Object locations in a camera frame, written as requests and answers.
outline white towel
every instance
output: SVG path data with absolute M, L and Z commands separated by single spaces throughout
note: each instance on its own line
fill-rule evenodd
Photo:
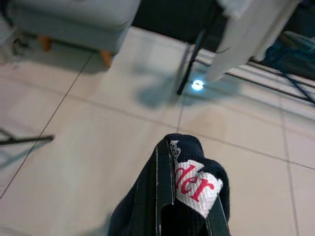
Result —
M 239 18 L 228 19 L 217 55 L 207 71 L 208 81 L 220 79 L 229 69 L 245 64 L 250 57 L 263 60 L 265 51 L 275 42 L 300 0 L 249 2 Z

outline black metal leg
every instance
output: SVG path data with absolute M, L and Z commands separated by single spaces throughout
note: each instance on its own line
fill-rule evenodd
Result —
M 0 146 L 3 145 L 11 145 L 11 144 L 21 144 L 21 143 L 29 143 L 29 142 L 37 142 L 37 141 L 53 141 L 55 138 L 54 135 L 47 135 L 43 137 L 24 137 L 24 138 L 15 138 L 14 135 L 10 134 L 8 131 L 0 129 L 0 133 L 8 136 L 8 139 L 0 140 Z
M 204 29 L 204 30 L 202 30 L 199 33 L 199 35 L 198 35 L 198 37 L 196 39 L 195 48 L 193 49 L 193 52 L 192 52 L 192 55 L 191 55 L 191 58 L 190 58 L 190 61 L 189 61 L 189 64 L 188 64 L 188 68 L 187 68 L 185 76 L 184 76 L 184 78 L 183 78 L 183 80 L 182 80 L 182 82 L 181 82 L 181 84 L 180 84 L 180 86 L 179 86 L 179 88 L 177 90 L 177 94 L 178 95 L 181 95 L 183 90 L 184 90 L 184 87 L 185 87 L 185 85 L 186 85 L 186 83 L 188 81 L 188 78 L 189 78 L 189 75 L 190 75 L 190 72 L 191 72 L 192 65 L 193 65 L 193 63 L 194 63 L 194 61 L 196 59 L 196 56 L 198 55 L 199 50 L 201 49 L 202 42 L 204 40 L 205 35 L 206 35 L 206 30 Z

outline metal frame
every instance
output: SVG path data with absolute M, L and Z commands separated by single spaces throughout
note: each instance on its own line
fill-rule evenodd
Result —
M 217 9 L 215 9 L 215 12 L 214 12 L 213 16 L 209 20 L 209 25 L 199 33 L 199 35 L 198 35 L 198 37 L 197 37 L 197 39 L 195 41 L 195 47 L 194 47 L 194 50 L 193 50 L 192 55 L 190 57 L 187 70 L 186 70 L 185 75 L 184 75 L 184 77 L 183 77 L 183 79 L 182 79 L 182 81 L 180 83 L 180 86 L 179 86 L 179 88 L 177 90 L 177 94 L 178 95 L 181 95 L 183 93 L 185 85 L 189 81 L 190 72 L 191 72 L 193 63 L 195 61 L 198 62 L 198 63 L 201 63 L 201 64 L 203 64 L 205 66 L 210 66 L 211 65 L 211 64 L 206 63 L 206 62 L 204 62 L 202 60 L 196 59 L 196 57 L 197 57 L 198 52 L 200 51 L 200 49 L 202 49 L 203 42 L 206 39 L 206 37 L 207 37 L 207 35 L 208 35 L 208 33 L 209 33 L 210 29 L 211 29 L 211 26 L 214 25 L 214 22 L 215 22 L 216 18 L 221 13 L 222 13 L 222 10 L 219 7 L 217 7 Z M 269 70 L 263 69 L 263 68 L 257 66 L 257 64 L 254 63 L 254 62 L 248 62 L 248 65 L 253 66 L 255 68 L 259 68 L 261 70 L 268 71 L 270 73 L 274 73 L 274 74 L 281 75 L 281 76 L 285 77 L 288 81 L 290 81 L 290 83 L 295 88 L 297 88 L 297 90 L 301 93 L 301 96 L 298 96 L 296 94 L 293 94 L 293 93 L 290 93 L 290 92 L 287 92 L 287 91 L 284 91 L 284 90 L 281 90 L 281 89 L 278 89 L 278 88 L 274 88 L 274 87 L 271 87 L 271 86 L 268 86 L 268 85 L 265 85 L 265 84 L 261 84 L 261 83 L 256 82 L 256 81 L 252 81 L 250 79 L 244 78 L 242 76 L 237 76 L 237 75 L 231 74 L 229 72 L 227 72 L 226 74 L 231 75 L 233 77 L 236 77 L 238 79 L 250 82 L 252 84 L 255 84 L 255 85 L 258 85 L 258 86 L 261 86 L 261 87 L 264 87 L 264 88 L 267 88 L 267 89 L 270 89 L 270 90 L 273 90 L 273 91 L 276 91 L 276 92 L 279 92 L 279 93 L 282 93 L 282 94 L 285 94 L 285 95 L 288 95 L 288 96 L 291 96 L 291 97 L 295 97 L 295 98 L 303 100 L 303 101 L 310 102 L 310 103 L 312 103 L 312 105 L 315 106 L 315 99 L 311 96 L 311 94 L 314 94 L 314 93 L 311 93 L 311 92 L 305 90 L 301 85 L 304 85 L 304 86 L 307 86 L 307 87 L 313 88 L 313 89 L 315 89 L 315 86 L 310 85 L 310 84 L 305 83 L 305 82 L 302 82 L 302 81 L 298 81 L 298 80 L 293 79 L 292 77 L 290 77 L 290 75 L 288 73 L 286 73 L 285 69 L 282 68 L 282 66 L 280 65 L 280 61 L 281 61 L 282 58 L 283 58 L 283 55 L 280 55 L 279 57 L 273 57 L 273 59 L 269 62 L 270 64 L 276 65 L 276 67 L 279 69 L 279 73 L 274 73 L 274 72 L 271 72 Z
M 55 138 L 54 135 L 42 136 L 42 137 L 23 137 L 17 138 L 8 131 L 0 128 L 0 133 L 7 136 L 7 139 L 0 140 L 0 146 L 4 145 L 12 145 L 12 144 L 23 144 L 23 143 L 30 143 L 30 142 L 38 142 L 38 141 L 53 141 Z

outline gray sofa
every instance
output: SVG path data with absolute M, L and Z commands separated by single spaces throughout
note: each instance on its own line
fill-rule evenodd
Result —
M 48 51 L 51 39 L 99 49 L 106 66 L 122 46 L 140 0 L 12 0 L 13 22 L 40 35 Z

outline grout line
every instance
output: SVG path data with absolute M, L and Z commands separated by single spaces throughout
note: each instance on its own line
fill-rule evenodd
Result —
M 183 111 L 184 111 L 184 108 L 185 108 L 185 101 L 186 101 L 186 95 L 182 94 L 181 96 L 184 96 L 184 99 L 183 99 L 183 104 L 182 104 L 182 107 L 181 107 L 181 110 L 180 110 L 180 113 L 179 113 L 179 117 L 178 117 L 176 133 L 179 132 L 179 129 L 181 127 L 181 121 L 182 121 L 182 116 L 183 116 Z
M 1 75 L 1 74 L 0 74 L 0 76 L 2 78 L 5 78 L 5 79 L 15 80 L 18 83 L 23 84 L 25 86 L 34 87 L 36 89 L 46 90 L 46 91 L 49 91 L 49 92 L 57 93 L 59 95 L 65 95 L 66 94 L 66 92 L 61 92 L 61 91 L 53 89 L 53 88 L 45 87 L 43 85 L 34 84 L 32 82 L 21 80 L 21 79 L 15 78 L 15 77 L 7 76 L 7 75 Z
M 311 169 L 311 170 L 314 170 L 314 171 L 315 171 L 315 168 L 313 168 L 313 167 L 305 166 L 305 165 L 302 165 L 302 164 L 300 164 L 300 163 L 293 162 L 293 161 L 288 161 L 288 160 L 285 160 L 285 159 L 280 158 L 280 157 L 277 157 L 277 156 L 273 156 L 273 155 L 270 155 L 270 154 L 267 154 L 267 153 L 264 153 L 264 152 L 261 152 L 261 151 L 257 151 L 257 150 L 251 149 L 251 148 L 249 148 L 249 147 L 244 147 L 244 146 L 241 146 L 241 145 L 238 145 L 238 144 L 233 144 L 233 143 L 230 143 L 230 142 L 227 142 L 227 141 L 224 141 L 224 140 L 220 140 L 220 139 L 217 139 L 217 138 L 214 138 L 214 137 L 211 137 L 211 136 L 193 133 L 193 132 L 190 132 L 189 130 L 185 130 L 185 129 L 180 129 L 180 130 L 182 130 L 182 131 L 184 131 L 184 132 L 191 133 L 192 135 L 200 136 L 200 137 L 205 138 L 205 139 L 209 139 L 209 140 L 213 140 L 213 141 L 216 141 L 216 142 L 220 142 L 220 143 L 226 144 L 226 145 L 228 145 L 228 146 L 232 146 L 232 147 L 235 147 L 235 148 L 244 149 L 244 150 L 247 150 L 247 151 L 250 151 L 250 152 L 254 152 L 254 153 L 256 153 L 256 154 L 259 154 L 259 155 L 262 155 L 262 156 L 266 156 L 266 157 L 269 157 L 269 158 L 272 158 L 272 159 L 275 159 L 275 160 L 278 160 L 278 161 L 282 161 L 282 162 L 285 162 L 285 163 L 290 163 L 290 164 L 293 164 L 293 165 L 305 167 L 305 168 L 307 168 L 307 169 Z
M 287 160 L 288 160 L 286 167 L 287 167 L 287 176 L 288 176 L 288 181 L 289 181 L 290 198 L 291 198 L 292 210 L 293 210 L 294 226 L 295 226 L 295 230 L 296 230 L 296 235 L 299 236 L 300 235 L 299 221 L 298 221 L 297 212 L 296 212 L 292 172 L 291 172 L 291 166 L 290 166 L 290 155 L 289 155 L 289 149 L 288 149 L 287 138 L 286 138 L 285 120 L 284 120 L 284 111 L 283 110 L 281 112 L 281 118 L 282 118 L 282 123 L 283 123 L 284 152 L 285 152 L 285 156 L 287 157 Z
M 40 137 L 45 129 L 47 128 L 48 124 L 50 123 L 50 121 L 52 120 L 52 118 L 54 117 L 54 115 L 56 114 L 57 110 L 59 109 L 59 107 L 61 106 L 61 104 L 63 103 L 65 97 L 68 95 L 68 93 L 70 92 L 71 88 L 73 87 L 74 83 L 77 81 L 77 79 L 79 78 L 80 74 L 82 73 L 83 69 L 85 68 L 85 66 L 88 64 L 89 60 L 91 59 L 93 55 L 93 52 L 91 52 L 91 55 L 89 56 L 89 58 L 87 59 L 87 61 L 85 62 L 85 64 L 83 65 L 82 69 L 80 70 L 79 74 L 77 75 L 77 77 L 75 78 L 75 80 L 73 81 L 73 83 L 71 84 L 70 88 L 68 89 L 67 93 L 64 95 L 64 97 L 62 98 L 61 102 L 59 103 L 59 105 L 57 106 L 57 108 L 55 109 L 54 113 L 52 114 L 52 116 L 50 117 L 50 119 L 48 120 L 47 124 L 45 125 L 45 127 L 43 128 L 43 130 L 41 131 L 41 133 L 39 134 L 38 137 Z M 8 188 L 10 187 L 11 183 L 13 182 L 14 178 L 17 176 L 18 172 L 20 171 L 20 169 L 22 168 L 22 166 L 24 165 L 24 163 L 26 162 L 28 156 L 30 155 L 30 153 L 33 151 L 34 147 L 36 146 L 36 144 L 38 143 L 38 141 L 36 141 L 34 143 L 34 145 L 31 147 L 30 151 L 28 152 L 28 154 L 26 155 L 26 157 L 24 158 L 22 164 L 20 165 L 20 167 L 17 169 L 17 171 L 15 172 L 14 176 L 12 177 L 12 179 L 10 180 L 9 184 L 7 185 L 7 187 L 4 189 L 2 195 L 0 196 L 0 199 L 4 196 L 4 194 L 6 193 L 6 191 L 8 190 Z
M 158 121 L 158 120 L 155 120 L 155 119 L 150 119 L 150 118 L 143 117 L 143 116 L 140 116 L 140 115 L 137 115 L 137 114 L 134 114 L 134 113 L 130 113 L 130 112 L 121 110 L 121 109 L 116 108 L 116 107 L 112 107 L 112 106 L 105 105 L 105 104 L 102 104 L 102 103 L 99 103 L 99 102 L 91 101 L 91 100 L 88 100 L 86 98 L 79 97 L 77 95 L 68 94 L 68 97 L 71 97 L 71 98 L 76 99 L 76 100 L 83 101 L 83 102 L 85 102 L 87 104 L 90 104 L 92 106 L 95 106 L 95 107 L 99 107 L 99 108 L 102 108 L 102 109 L 107 109 L 107 110 L 110 110 L 110 111 L 113 111 L 113 112 L 117 112 L 117 113 L 120 113 L 120 114 L 123 114 L 123 115 L 126 115 L 126 116 L 130 116 L 130 117 L 138 118 L 138 119 L 141 119 L 141 120 L 149 121 L 151 123 L 161 124 L 161 125 L 164 125 L 164 126 L 167 126 L 167 127 L 170 127 L 170 128 L 176 128 L 177 127 L 175 125 L 164 123 L 164 122 L 161 122 L 161 121 Z

